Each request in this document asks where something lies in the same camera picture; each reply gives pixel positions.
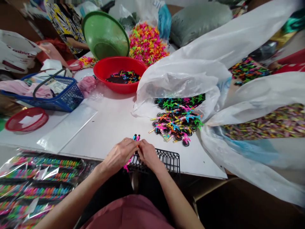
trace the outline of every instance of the pink shirt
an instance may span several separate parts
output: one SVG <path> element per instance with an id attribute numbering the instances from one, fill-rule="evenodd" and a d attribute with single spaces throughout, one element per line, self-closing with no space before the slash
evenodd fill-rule
<path id="1" fill-rule="evenodd" d="M 174 229 L 144 196 L 117 199 L 92 216 L 81 229 Z"/>

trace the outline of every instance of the forearm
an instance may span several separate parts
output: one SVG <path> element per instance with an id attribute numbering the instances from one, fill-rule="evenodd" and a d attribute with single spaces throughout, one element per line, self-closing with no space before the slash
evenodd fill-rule
<path id="1" fill-rule="evenodd" d="M 166 168 L 155 172 L 178 229 L 204 229 L 191 205 L 188 203 Z"/>
<path id="2" fill-rule="evenodd" d="M 109 178 L 103 165 L 93 172 L 50 211 L 35 229 L 73 228 L 97 189 Z"/>
<path id="3" fill-rule="evenodd" d="M 74 38 L 67 38 L 67 41 L 72 45 L 73 48 L 80 48 L 80 49 L 85 49 L 88 50 L 89 46 L 87 44 L 81 43 L 76 41 Z"/>

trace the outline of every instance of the red plastic basket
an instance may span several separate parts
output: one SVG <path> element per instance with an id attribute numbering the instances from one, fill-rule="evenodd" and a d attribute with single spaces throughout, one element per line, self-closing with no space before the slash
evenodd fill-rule
<path id="1" fill-rule="evenodd" d="M 38 119 L 35 123 L 27 126 L 22 127 L 22 124 L 19 123 L 24 117 L 30 116 L 33 117 L 35 115 L 40 115 L 40 119 Z M 40 127 L 42 127 L 49 119 L 49 116 L 45 113 L 44 109 L 42 108 L 29 108 L 26 110 L 23 110 L 14 116 L 12 116 L 5 124 L 5 128 L 8 131 L 21 131 L 21 132 L 28 132 L 36 130 Z"/>
<path id="2" fill-rule="evenodd" d="M 147 66 L 136 59 L 130 57 L 107 57 L 98 61 L 94 68 L 95 76 L 102 81 L 108 88 L 119 94 L 129 94 L 137 91 L 139 82 L 131 84 L 118 84 L 108 82 L 106 79 L 114 73 L 121 70 L 132 71 L 134 70 L 139 76 L 142 76 L 146 71 Z"/>

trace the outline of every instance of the white plastic bag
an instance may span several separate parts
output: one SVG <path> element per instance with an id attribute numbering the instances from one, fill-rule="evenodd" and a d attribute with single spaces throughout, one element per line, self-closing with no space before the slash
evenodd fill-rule
<path id="1" fill-rule="evenodd" d="M 216 113 L 200 131 L 210 156 L 238 177 L 284 201 L 305 206 L 305 139 L 279 138 L 233 141 L 220 126 L 244 123 L 279 107 L 305 104 L 305 73 L 287 72 L 252 80 L 229 99 L 229 107 Z M 289 180 L 281 175 L 294 171 Z"/>
<path id="2" fill-rule="evenodd" d="M 270 1 L 202 35 L 167 59 L 218 60 L 230 68 L 268 41 L 300 8 L 301 0 Z"/>
<path id="3" fill-rule="evenodd" d="M 299 7 L 299 0 L 271 1 L 151 65 L 139 82 L 132 115 L 155 117 L 154 98 L 206 93 L 199 107 L 204 121 L 224 104 L 231 82 L 227 69 L 264 44 Z"/>
<path id="4" fill-rule="evenodd" d="M 35 65 L 34 59 L 41 52 L 38 46 L 18 33 L 0 30 L 0 69 L 27 73 Z"/>
<path id="5" fill-rule="evenodd" d="M 186 98 L 205 93 L 206 100 L 196 108 L 205 120 L 214 112 L 217 102 L 223 105 L 231 77 L 218 61 L 188 59 L 164 65 L 157 62 L 139 82 L 132 114 L 155 117 L 159 107 L 153 103 L 154 98 Z"/>
<path id="6" fill-rule="evenodd" d="M 78 5 L 77 7 L 74 8 L 75 11 L 78 13 L 80 12 L 79 16 L 81 16 L 82 18 L 84 18 L 86 16 L 87 13 L 90 13 L 92 11 L 97 11 L 100 10 L 99 7 L 97 7 L 94 3 L 92 2 L 84 2 L 81 3 L 80 5 Z"/>

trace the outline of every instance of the basket handle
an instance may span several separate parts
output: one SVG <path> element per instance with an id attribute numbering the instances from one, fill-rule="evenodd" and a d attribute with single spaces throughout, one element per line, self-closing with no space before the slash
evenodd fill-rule
<path id="1" fill-rule="evenodd" d="M 58 72 L 56 72 L 54 75 L 50 76 L 49 78 L 47 78 L 45 81 L 41 82 L 33 91 L 33 100 L 36 100 L 36 92 L 37 90 L 44 85 L 46 82 L 48 82 L 50 79 L 54 78 L 55 76 L 57 76 L 59 73 L 61 73 L 64 70 L 64 75 L 66 75 L 67 69 L 66 68 L 62 68 L 61 70 L 59 70 Z"/>

